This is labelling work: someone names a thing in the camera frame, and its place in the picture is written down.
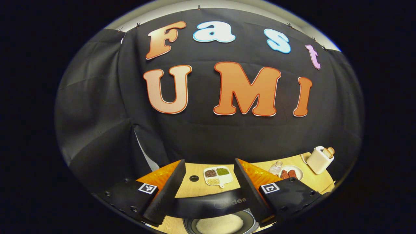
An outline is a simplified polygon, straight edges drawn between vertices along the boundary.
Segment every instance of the letter m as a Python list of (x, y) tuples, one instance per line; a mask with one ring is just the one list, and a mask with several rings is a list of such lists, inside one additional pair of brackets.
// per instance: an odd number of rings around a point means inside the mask
[(257, 116), (273, 116), (276, 114), (275, 98), (277, 81), (280, 71), (263, 67), (253, 83), (250, 84), (243, 68), (236, 62), (219, 62), (215, 70), (221, 74), (220, 102), (214, 108), (217, 115), (233, 115), (237, 108), (233, 106), (235, 96), (240, 111), (245, 115), (258, 97), (253, 114)]

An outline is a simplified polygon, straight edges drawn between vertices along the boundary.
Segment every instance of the glass jar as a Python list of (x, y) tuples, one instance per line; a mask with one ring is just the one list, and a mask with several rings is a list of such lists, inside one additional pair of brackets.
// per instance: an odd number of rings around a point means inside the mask
[(282, 169), (283, 163), (282, 161), (277, 161), (275, 164), (273, 164), (270, 169), (269, 172), (272, 173), (273, 175), (277, 175), (279, 174), (280, 170)]

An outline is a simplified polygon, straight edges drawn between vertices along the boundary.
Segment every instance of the bowl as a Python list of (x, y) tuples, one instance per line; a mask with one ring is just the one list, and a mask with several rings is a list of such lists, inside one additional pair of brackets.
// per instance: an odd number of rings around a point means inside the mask
[[(243, 226), (240, 230), (232, 234), (249, 234), (254, 232), (259, 227), (259, 223), (256, 222), (249, 209), (236, 212), (234, 215), (237, 215), (243, 220)], [(188, 234), (202, 234), (196, 228), (198, 221), (199, 219), (183, 219), (183, 224), (185, 225), (185, 229)]]

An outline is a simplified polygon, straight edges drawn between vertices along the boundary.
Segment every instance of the light blue letter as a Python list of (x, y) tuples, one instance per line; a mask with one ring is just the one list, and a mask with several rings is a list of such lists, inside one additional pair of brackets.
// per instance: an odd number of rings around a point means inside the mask
[(197, 42), (212, 42), (217, 40), (219, 42), (228, 43), (235, 40), (235, 36), (231, 34), (231, 26), (221, 21), (201, 23), (197, 28), (200, 30), (193, 34), (193, 39)]
[(264, 35), (269, 38), (267, 44), (272, 50), (280, 51), (284, 54), (290, 53), (289, 39), (285, 34), (273, 29), (265, 29)]

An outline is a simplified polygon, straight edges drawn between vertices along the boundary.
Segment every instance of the wooden table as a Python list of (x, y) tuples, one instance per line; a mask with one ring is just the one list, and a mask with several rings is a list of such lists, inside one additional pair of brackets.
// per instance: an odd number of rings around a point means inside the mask
[[(305, 161), (311, 155), (309, 152), (302, 154)], [(331, 175), (328, 171), (324, 171), (323, 173), (317, 175), (315, 174), (308, 165), (306, 165), (302, 158), (299, 155), (295, 155), (292, 157), (279, 159), (283, 162), (283, 166), (285, 165), (295, 165), (303, 171), (303, 178), (301, 182), (309, 186), (310, 188), (318, 191), (320, 194), (324, 194), (326, 192), (330, 192), (334, 189), (335, 181), (332, 180)], [(277, 160), (267, 161), (267, 162), (256, 162), (252, 163), (257, 167), (260, 167), (266, 171), (270, 169), (270, 167), (276, 162)], [(225, 184), (225, 188), (220, 188), (219, 186), (209, 186), (205, 183), (203, 170), (208, 167), (217, 167), (217, 166), (226, 166), (233, 177), (233, 181), (231, 183)], [(240, 187), (240, 184), (237, 181), (237, 178), (234, 175), (234, 165), (213, 165), (213, 164), (194, 164), (194, 163), (185, 163), (186, 167), (186, 174), (183, 178), (182, 184), (179, 187), (178, 192), (176, 193), (176, 198), (180, 197), (197, 197), (197, 196), (204, 196), (208, 194), (216, 194), (220, 192), (225, 192), (228, 190), (237, 189)], [(192, 175), (197, 175), (199, 180), (196, 182), (192, 182), (189, 180), (189, 177)], [(152, 227), (159, 231), (168, 233), (168, 234), (187, 234), (185, 227), (183, 226), (183, 220), (180, 218), (166, 216), (163, 224), (159, 227)], [(269, 226), (259, 227), (255, 232), (261, 231), (266, 229)]]

